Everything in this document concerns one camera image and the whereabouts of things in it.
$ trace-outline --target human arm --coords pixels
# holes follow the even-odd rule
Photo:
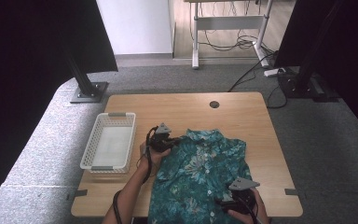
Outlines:
[[[145,143],[141,144],[140,150],[141,154],[143,152],[143,148],[145,147]],[[152,162],[159,166],[161,159],[170,154],[171,150],[168,149],[164,152],[158,153],[151,148],[150,156]],[[139,191],[141,190],[141,186],[143,185],[144,179],[147,176],[148,170],[148,161],[146,156],[142,156],[139,166],[136,169],[135,173],[132,175],[130,180],[121,190],[117,198],[117,207],[118,212],[120,213],[120,218],[122,223],[131,223],[132,212],[136,204],[136,200],[138,198]],[[117,223],[115,212],[113,205],[109,207],[106,215],[103,219],[103,224],[111,224]]]
[[[257,215],[258,220],[263,224],[269,224],[269,217],[267,216],[266,206],[261,199],[260,193],[257,189],[251,189],[255,194],[255,201],[257,206],[254,208],[254,213]],[[227,211],[229,215],[236,218],[237,220],[245,223],[245,224],[255,224],[252,221],[252,217],[250,215],[244,215],[234,210]]]

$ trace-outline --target white basket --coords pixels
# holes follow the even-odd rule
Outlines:
[[[102,113],[95,120],[80,167],[97,174],[125,174],[135,138],[134,113]]]

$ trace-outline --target gray carpet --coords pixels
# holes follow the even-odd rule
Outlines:
[[[228,91],[251,66],[120,67],[119,72],[90,74],[91,81],[109,83],[97,104],[70,104],[77,84],[74,79],[64,83],[0,188],[0,223],[100,223],[101,218],[73,217],[71,206],[85,145],[108,97]],[[267,103],[278,83],[262,71],[248,74],[245,79],[255,78],[234,91],[259,91]],[[277,89],[268,104],[283,103]],[[345,102],[289,99],[285,107],[268,112],[304,209],[302,217],[275,217],[272,223],[358,223],[358,119]]]

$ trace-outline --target human hand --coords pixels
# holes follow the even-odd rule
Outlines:
[[[269,223],[269,217],[267,216],[266,206],[263,203],[263,200],[261,199],[260,193],[257,189],[251,189],[255,194],[255,201],[257,206],[255,206],[253,212],[257,217],[260,219],[260,221],[263,224]],[[237,220],[245,223],[245,224],[256,224],[252,221],[252,217],[250,215],[244,215],[242,213],[236,212],[234,210],[228,210],[227,211],[229,215],[236,218]]]
[[[146,147],[146,143],[143,142],[140,146],[139,149],[141,151],[141,162],[139,164],[139,167],[148,167],[148,161],[147,161],[147,157],[146,155],[144,155],[144,149]],[[171,149],[167,149],[163,152],[157,152],[155,151],[152,147],[150,148],[150,158],[152,159],[152,163],[155,164],[156,166],[159,166],[159,164],[161,163],[161,159],[163,157],[168,156],[171,153]]]

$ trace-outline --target floral pattern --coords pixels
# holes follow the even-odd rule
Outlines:
[[[172,148],[158,171],[149,223],[240,223],[215,199],[228,200],[227,185],[238,176],[252,179],[245,163],[246,143],[219,130],[191,131]]]

